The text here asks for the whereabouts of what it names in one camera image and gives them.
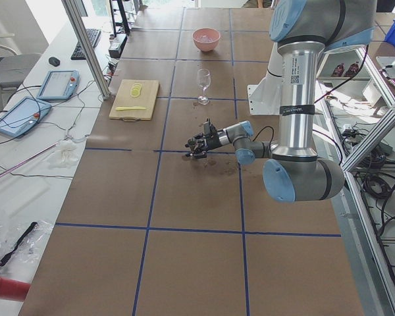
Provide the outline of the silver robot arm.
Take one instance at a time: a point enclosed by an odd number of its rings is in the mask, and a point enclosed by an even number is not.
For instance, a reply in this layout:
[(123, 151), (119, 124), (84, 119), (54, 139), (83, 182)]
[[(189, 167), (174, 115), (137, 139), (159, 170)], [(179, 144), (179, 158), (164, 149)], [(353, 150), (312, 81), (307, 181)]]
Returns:
[(350, 51), (373, 38), (375, 1), (280, 1), (269, 35), (282, 58), (279, 141), (257, 142), (248, 121), (223, 128), (210, 122), (190, 138), (189, 156), (200, 159), (232, 144), (241, 165), (263, 158), (263, 182), (279, 202), (315, 201), (335, 196), (344, 185), (338, 164), (320, 158), (312, 146), (315, 81), (319, 58)]

